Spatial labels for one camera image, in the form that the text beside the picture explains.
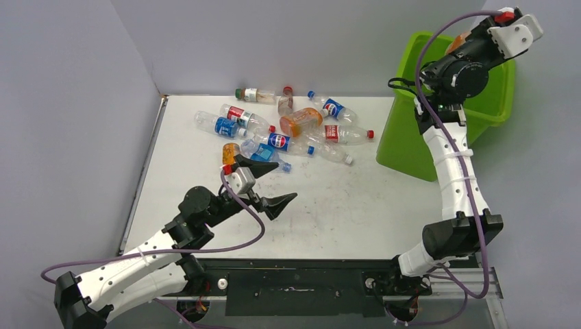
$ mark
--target red label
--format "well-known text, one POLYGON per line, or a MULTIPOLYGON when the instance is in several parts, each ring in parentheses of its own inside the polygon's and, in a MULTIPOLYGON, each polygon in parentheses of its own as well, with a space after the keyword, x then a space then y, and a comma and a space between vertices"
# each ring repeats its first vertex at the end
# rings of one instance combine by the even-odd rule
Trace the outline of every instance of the red label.
POLYGON ((244 113, 244 110, 241 108, 237 108, 234 106, 230 106, 230 109, 228 110, 228 118, 230 120, 232 120, 232 117, 236 117, 239 118, 242 116, 242 113, 244 113))
POLYGON ((325 126, 325 138, 327 141, 339 142, 339 135, 337 134, 336 125, 326 125, 325 126))

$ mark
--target bottle label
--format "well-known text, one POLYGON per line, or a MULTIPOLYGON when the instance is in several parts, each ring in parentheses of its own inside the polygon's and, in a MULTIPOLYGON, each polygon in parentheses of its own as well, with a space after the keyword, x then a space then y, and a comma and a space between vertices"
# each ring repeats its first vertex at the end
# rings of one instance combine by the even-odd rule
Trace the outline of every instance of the bottle label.
POLYGON ((244 90, 244 100, 245 101, 256 101, 256 93, 258 89, 256 88, 246 88, 244 90))
POLYGON ((275 150, 272 146, 261 143, 258 146, 258 150, 256 150, 256 152, 252 154, 252 157, 250 157, 250 160, 268 162, 272 159, 274 152, 275 150))
POLYGON ((251 116, 252 113, 244 111, 241 108, 237 108, 236 106, 230 106, 227 115, 230 120, 237 122, 237 124, 243 128, 248 128, 248 121, 250 120, 251 116))
POLYGON ((218 118, 218 120, 216 120, 216 125, 214 126, 214 131, 218 135, 234 137, 236 134, 236 128, 236 122, 226 118, 218 118))
POLYGON ((329 111, 330 116, 337 119, 337 117, 339 116, 339 113, 341 113, 341 110, 343 109, 343 105, 341 105, 341 104, 337 103, 336 101, 329 98, 325 102, 325 105, 323 105, 323 108, 325 108, 327 111, 329 111))
POLYGON ((339 133, 336 125, 325 126, 325 139, 333 143, 339 143, 339 133))
POLYGON ((291 139, 285 135, 271 133, 269 136, 269 145, 286 151, 288 149, 288 143, 291 139))

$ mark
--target gray wall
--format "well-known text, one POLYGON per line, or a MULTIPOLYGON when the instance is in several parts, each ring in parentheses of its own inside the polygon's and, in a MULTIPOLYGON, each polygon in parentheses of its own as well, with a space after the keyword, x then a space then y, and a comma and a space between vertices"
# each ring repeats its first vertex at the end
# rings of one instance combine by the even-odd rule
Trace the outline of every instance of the gray wall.
POLYGON ((109 1, 2 1, 0 40, 0 328, 62 328, 39 273, 114 254, 159 96, 109 1))
MULTIPOLYGON (((163 93, 391 95, 410 35, 484 0, 112 0, 163 93)), ((464 22, 451 28, 463 31, 464 22)))
POLYGON ((511 328, 579 328, 581 2, 518 2, 545 36, 517 60, 512 118, 474 145, 478 182, 506 224, 489 248, 491 264, 511 328))

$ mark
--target white bottle cap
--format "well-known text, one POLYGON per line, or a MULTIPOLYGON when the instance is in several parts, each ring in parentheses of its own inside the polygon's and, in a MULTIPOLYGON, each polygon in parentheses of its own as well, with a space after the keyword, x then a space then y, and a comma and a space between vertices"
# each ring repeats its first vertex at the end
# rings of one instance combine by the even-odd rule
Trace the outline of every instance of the white bottle cap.
POLYGON ((246 137, 247 130, 244 128, 238 128, 238 136, 246 137))

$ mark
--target plastic bottle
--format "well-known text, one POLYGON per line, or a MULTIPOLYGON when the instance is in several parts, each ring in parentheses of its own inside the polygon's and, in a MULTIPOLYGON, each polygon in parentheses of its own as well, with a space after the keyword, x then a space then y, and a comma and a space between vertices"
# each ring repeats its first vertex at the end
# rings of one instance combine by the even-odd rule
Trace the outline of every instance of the plastic bottle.
POLYGON ((257 144, 254 140, 246 140, 240 146, 242 155, 250 160, 263 161, 263 162, 277 162, 278 168, 275 171, 283 171, 285 173, 291 172, 291 164, 284 162, 276 148, 266 145, 257 144))
POLYGON ((239 126, 235 121, 218 117, 217 115, 213 115, 204 111, 196 112, 194 118, 198 129, 205 132, 230 138, 246 137, 247 130, 239 126))
POLYGON ((315 151, 315 147, 310 146, 304 140, 275 134, 273 132, 269 134, 268 132, 257 131, 254 133, 253 139, 258 144, 270 145, 295 156, 311 156, 315 151))
POLYGON ((308 134, 324 138, 327 142, 344 145, 365 144, 373 140, 373 130, 365 130, 355 125, 324 125, 308 134))
POLYGON ((331 117, 339 120, 342 125, 353 125, 357 121, 357 114, 350 108, 337 103, 325 95, 317 95, 314 91, 308 92, 309 99, 315 104, 315 108, 325 108, 331 117))
POLYGON ((236 143, 227 143, 222 147, 222 165, 236 163, 234 157, 240 154, 240 146, 236 143))
POLYGON ((351 165, 353 163, 353 157, 347 154, 347 152, 339 145, 335 143, 325 142, 324 138, 319 136, 307 134, 301 139, 305 139, 307 145, 314 146, 325 160, 337 163, 345 163, 346 165, 351 165))
POLYGON ((278 99, 278 115, 283 117, 293 113, 293 89, 289 86, 282 89, 282 96, 278 99))
POLYGON ((280 129, 290 137, 297 137, 319 127, 327 115, 326 109, 319 112, 314 108, 304 108, 280 118, 280 129))
POLYGON ((255 103, 274 104, 276 102, 276 95, 273 91, 256 88, 238 88, 236 89, 236 98, 255 103))
POLYGON ((252 112, 248 112, 236 106, 231 106, 228 104, 222 105, 220 108, 220 115, 222 117, 228 118, 237 122, 240 126, 251 132, 262 129, 274 132, 276 127, 269 125, 268 121, 252 112))

